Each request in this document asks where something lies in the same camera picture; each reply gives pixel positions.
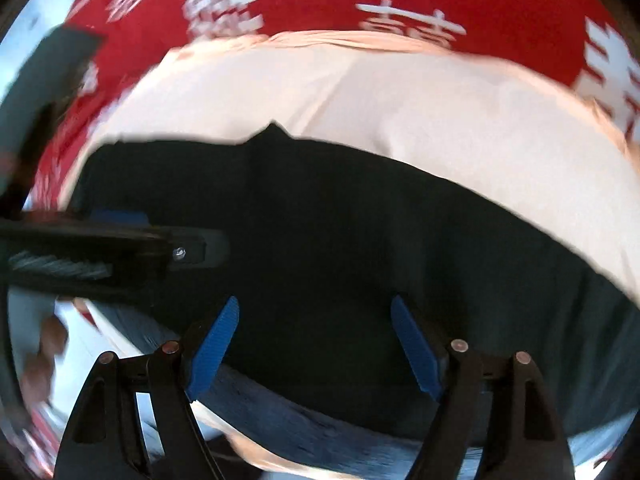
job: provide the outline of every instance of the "metal pin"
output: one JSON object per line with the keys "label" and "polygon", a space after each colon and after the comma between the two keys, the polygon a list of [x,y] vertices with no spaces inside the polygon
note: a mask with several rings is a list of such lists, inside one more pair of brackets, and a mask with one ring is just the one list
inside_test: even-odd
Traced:
{"label": "metal pin", "polygon": [[531,362],[531,356],[526,352],[516,352],[516,361],[521,365],[528,365]]}
{"label": "metal pin", "polygon": [[113,361],[113,358],[115,357],[113,352],[103,352],[100,354],[100,357],[98,357],[98,362],[101,365],[108,365],[111,361]]}
{"label": "metal pin", "polygon": [[175,354],[180,349],[180,343],[177,341],[167,341],[162,345],[162,351],[165,354]]}
{"label": "metal pin", "polygon": [[464,339],[454,339],[451,342],[451,348],[456,352],[464,353],[469,350],[469,344]]}
{"label": "metal pin", "polygon": [[184,247],[178,247],[177,249],[174,249],[174,260],[176,262],[183,260],[186,255],[187,250]]}

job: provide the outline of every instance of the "person's hand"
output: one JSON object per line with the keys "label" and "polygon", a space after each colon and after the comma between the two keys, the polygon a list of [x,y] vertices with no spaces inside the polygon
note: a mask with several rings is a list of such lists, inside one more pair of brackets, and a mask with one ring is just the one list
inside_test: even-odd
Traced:
{"label": "person's hand", "polygon": [[29,411],[49,399],[55,369],[54,358],[65,351],[68,332],[56,316],[47,317],[40,327],[40,350],[30,356],[20,377],[20,389]]}

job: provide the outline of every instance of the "bolt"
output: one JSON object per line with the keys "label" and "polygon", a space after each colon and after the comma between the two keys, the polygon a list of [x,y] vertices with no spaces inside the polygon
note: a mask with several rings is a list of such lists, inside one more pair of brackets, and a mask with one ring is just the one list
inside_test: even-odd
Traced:
{"label": "bolt", "polygon": [[516,352],[516,361],[521,365],[528,365],[531,362],[531,356],[526,352]]}
{"label": "bolt", "polygon": [[108,365],[111,361],[113,361],[114,353],[113,352],[103,352],[98,357],[98,362],[101,365]]}
{"label": "bolt", "polygon": [[469,344],[464,339],[454,339],[451,342],[451,348],[456,352],[464,353],[469,350]]}
{"label": "bolt", "polygon": [[180,343],[177,341],[167,341],[162,345],[162,351],[165,354],[175,354],[180,349]]}
{"label": "bolt", "polygon": [[178,247],[177,249],[174,249],[174,260],[176,262],[183,260],[186,255],[187,251],[184,247]]}

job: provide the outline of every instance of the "black garment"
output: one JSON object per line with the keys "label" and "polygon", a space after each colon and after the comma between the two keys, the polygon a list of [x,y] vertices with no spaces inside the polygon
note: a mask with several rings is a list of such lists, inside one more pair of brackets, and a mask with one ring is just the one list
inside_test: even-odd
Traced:
{"label": "black garment", "polygon": [[235,294],[225,363],[351,424],[420,439],[436,409],[391,327],[398,292],[481,351],[529,351],[569,435],[638,405],[636,306],[547,234],[400,162],[274,125],[240,146],[118,143],[89,159],[72,208],[227,232],[228,263],[173,273],[157,320],[182,333]]}

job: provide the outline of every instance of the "cream fabric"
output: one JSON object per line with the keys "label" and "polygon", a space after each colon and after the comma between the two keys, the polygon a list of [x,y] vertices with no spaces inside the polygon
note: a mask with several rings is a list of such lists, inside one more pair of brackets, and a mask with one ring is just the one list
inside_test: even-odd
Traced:
{"label": "cream fabric", "polygon": [[521,66],[390,34],[295,32],[171,51],[93,134],[61,203],[103,144],[240,143],[271,121],[471,189],[640,299],[640,178],[606,116]]}

